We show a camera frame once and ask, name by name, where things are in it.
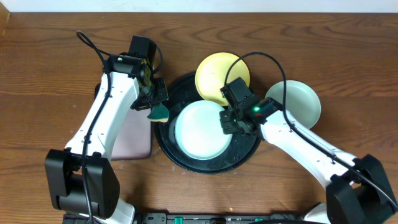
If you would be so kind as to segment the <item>round black tray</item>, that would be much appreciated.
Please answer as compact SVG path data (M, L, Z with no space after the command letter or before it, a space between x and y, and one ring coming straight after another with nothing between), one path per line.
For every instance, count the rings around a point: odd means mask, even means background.
M196 160L184 154L175 140L174 127L177 116L184 107L202 100L195 87L195 73L188 73L175 80L167 91L169 100L164 105L169 110L169 120L153 124L153 130L160 148L176 165L197 174L221 174L238 168L255 153L261 143L258 137L234 134L226 150L213 159Z

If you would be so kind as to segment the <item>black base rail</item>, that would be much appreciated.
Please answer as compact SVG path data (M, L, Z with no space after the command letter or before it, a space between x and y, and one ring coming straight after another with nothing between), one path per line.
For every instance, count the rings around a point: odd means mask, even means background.
M310 223L298 215L187 215L139 213L132 224L247 224L247 223Z

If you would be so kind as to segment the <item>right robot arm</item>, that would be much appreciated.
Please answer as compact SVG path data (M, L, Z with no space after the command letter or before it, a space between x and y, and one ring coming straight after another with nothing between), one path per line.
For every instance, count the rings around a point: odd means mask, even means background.
M285 151L318 180L326 202L299 223L384 223L397 213L386 172L374 156L358 158L300 124L284 104L256 96L227 98L220 113L226 134L252 134Z

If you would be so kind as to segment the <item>black rectangular sponge tray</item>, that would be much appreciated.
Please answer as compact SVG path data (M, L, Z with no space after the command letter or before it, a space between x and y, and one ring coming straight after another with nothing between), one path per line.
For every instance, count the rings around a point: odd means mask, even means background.
M149 110L136 111L127 104L128 87L111 85L108 99L90 137L88 154L99 152L108 160L130 160L148 157L151 150Z

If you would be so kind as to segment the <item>light green plate front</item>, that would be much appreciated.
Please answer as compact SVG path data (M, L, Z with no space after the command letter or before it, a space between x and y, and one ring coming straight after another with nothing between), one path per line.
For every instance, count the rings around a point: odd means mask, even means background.
M184 154L192 159L210 160L227 149L233 135L223 132L220 122L223 110L219 104L207 100L184 107L175 123L175 140Z

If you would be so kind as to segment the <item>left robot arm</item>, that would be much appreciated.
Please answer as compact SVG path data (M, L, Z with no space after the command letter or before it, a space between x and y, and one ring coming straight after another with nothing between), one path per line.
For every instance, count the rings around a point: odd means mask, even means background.
M116 137L127 112L150 109L148 119L166 122L164 80L154 78L154 57L110 55L98 94L83 124L65 149L49 150L45 171L53 208L86 215L86 223L133 223L135 208L120 198L111 167Z

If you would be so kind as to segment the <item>yellow plate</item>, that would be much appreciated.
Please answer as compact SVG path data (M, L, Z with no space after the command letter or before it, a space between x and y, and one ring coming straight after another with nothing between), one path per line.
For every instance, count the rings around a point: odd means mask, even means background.
M208 56L199 64L195 74L195 86L204 100L215 102L221 106L228 105L220 89L224 87L230 66L238 58L237 55L231 53L218 52Z

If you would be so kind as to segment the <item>light green plate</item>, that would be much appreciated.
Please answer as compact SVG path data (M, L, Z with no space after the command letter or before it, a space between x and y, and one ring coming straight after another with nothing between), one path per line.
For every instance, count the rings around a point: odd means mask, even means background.
M287 80L286 110L310 129L318 122L322 108L318 95L311 87L296 80Z
M192 159L210 160L227 149L233 135L223 132L220 122L223 110L219 104L207 100L184 107L175 123L175 140L184 154Z

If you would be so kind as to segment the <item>green yellow sponge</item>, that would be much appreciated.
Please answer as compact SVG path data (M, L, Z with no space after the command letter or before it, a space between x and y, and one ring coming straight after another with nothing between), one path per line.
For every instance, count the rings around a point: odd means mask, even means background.
M147 118L152 122L166 123L169 120L169 111L163 104L154 105Z

